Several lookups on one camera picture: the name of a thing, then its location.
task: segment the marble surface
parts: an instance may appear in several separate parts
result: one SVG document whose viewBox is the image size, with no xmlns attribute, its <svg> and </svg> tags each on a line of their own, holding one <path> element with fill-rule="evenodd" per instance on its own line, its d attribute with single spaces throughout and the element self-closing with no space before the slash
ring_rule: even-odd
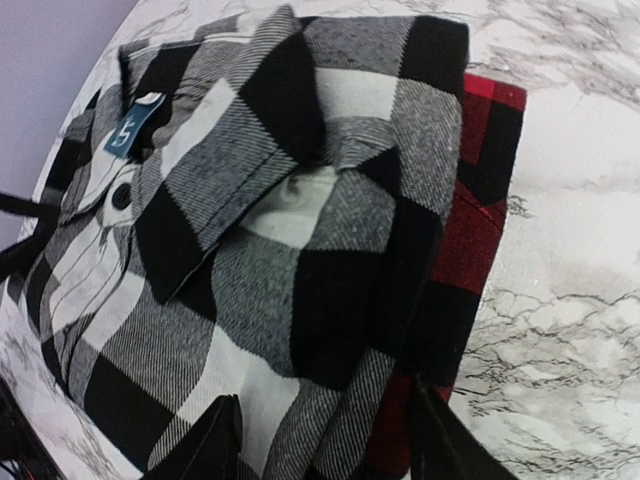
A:
<svg viewBox="0 0 640 480">
<path fill-rule="evenodd" d="M 70 115 L 119 44 L 277 3 L 140 1 Z M 463 21 L 469 70 L 529 91 L 510 215 L 452 406 L 519 478 L 640 479 L 640 0 L 292 3 L 299 15 Z M 0 373 L 65 476 L 138 477 L 54 386 L 22 310 L 0 309 Z"/>
</svg>

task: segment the blue tag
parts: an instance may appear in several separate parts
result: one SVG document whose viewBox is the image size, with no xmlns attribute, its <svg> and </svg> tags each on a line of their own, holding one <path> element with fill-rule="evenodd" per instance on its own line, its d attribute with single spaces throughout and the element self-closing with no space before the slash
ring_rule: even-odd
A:
<svg viewBox="0 0 640 480">
<path fill-rule="evenodd" d="M 127 158 L 140 129 L 162 105 L 165 97 L 164 93 L 148 93 L 138 98 L 129 113 L 120 121 L 104 149 L 117 157 Z"/>
</svg>

